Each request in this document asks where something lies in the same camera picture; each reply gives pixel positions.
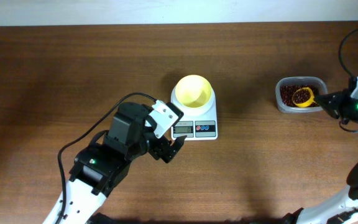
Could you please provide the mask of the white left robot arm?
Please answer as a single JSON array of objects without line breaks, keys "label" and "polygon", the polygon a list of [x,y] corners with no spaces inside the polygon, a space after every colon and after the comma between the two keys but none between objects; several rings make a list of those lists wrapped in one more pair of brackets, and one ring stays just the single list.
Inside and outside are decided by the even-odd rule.
[{"label": "white left robot arm", "polygon": [[112,190],[127,176],[132,162],[145,154],[169,163],[185,139],[164,134],[183,117],[173,103],[118,106],[108,130],[98,132],[74,160],[62,193],[45,223],[87,223]]}]

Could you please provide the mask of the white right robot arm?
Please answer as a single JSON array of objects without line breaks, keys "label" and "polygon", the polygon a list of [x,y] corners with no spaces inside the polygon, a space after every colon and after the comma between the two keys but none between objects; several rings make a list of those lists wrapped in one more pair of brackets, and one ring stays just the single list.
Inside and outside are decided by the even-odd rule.
[{"label": "white right robot arm", "polygon": [[[323,110],[339,125],[348,121],[358,123],[358,99],[351,97],[348,91],[339,91],[314,98]],[[323,203],[310,208],[300,208],[282,218],[282,223],[325,224],[358,222],[358,163],[347,176],[346,186],[339,193]]]}]

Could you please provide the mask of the yellow measuring scoop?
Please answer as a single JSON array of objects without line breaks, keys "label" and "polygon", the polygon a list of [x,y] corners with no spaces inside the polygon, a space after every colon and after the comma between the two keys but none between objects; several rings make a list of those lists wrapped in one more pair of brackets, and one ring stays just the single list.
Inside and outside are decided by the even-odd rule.
[{"label": "yellow measuring scoop", "polygon": [[311,88],[303,87],[294,92],[291,100],[295,106],[307,108],[314,103],[314,93]]}]

